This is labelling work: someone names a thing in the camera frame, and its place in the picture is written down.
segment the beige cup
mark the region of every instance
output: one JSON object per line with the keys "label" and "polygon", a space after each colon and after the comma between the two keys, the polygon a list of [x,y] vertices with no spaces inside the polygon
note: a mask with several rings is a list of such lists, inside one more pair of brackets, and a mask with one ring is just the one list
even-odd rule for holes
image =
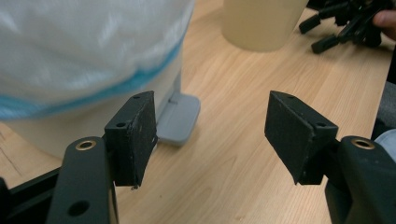
{"label": "beige cup", "polygon": [[224,0],[222,33],[241,49],[280,49],[307,3],[308,0]]}

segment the gray plastic base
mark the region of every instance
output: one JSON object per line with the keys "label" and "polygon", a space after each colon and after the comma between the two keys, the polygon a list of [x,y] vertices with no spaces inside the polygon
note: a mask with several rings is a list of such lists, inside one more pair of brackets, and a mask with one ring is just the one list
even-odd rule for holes
{"label": "gray plastic base", "polygon": [[157,135],[161,142],[177,146],[189,139],[201,109],[198,98],[175,91],[157,122]]}

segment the white plastic bag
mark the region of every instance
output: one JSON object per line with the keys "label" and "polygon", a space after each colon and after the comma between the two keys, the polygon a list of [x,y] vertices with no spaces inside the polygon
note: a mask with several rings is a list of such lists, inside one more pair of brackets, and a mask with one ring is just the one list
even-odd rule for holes
{"label": "white plastic bag", "polygon": [[193,0],[0,2],[0,119],[143,88],[178,53]]}

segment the wooden tabletop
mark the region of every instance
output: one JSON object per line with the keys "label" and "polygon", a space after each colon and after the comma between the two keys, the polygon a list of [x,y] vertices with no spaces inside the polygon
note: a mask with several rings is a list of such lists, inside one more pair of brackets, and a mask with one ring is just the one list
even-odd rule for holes
{"label": "wooden tabletop", "polygon": [[[306,10],[307,18],[315,12]],[[293,94],[346,135],[369,137],[393,44],[350,43],[320,55],[310,45],[339,28],[296,30],[280,50],[257,53],[220,32],[221,0],[197,0],[183,49],[182,91],[201,100],[184,147],[159,144],[138,190],[117,188],[121,223],[330,223],[321,186],[295,186],[264,136],[269,91]],[[61,164],[0,124],[0,176],[9,187]]]}

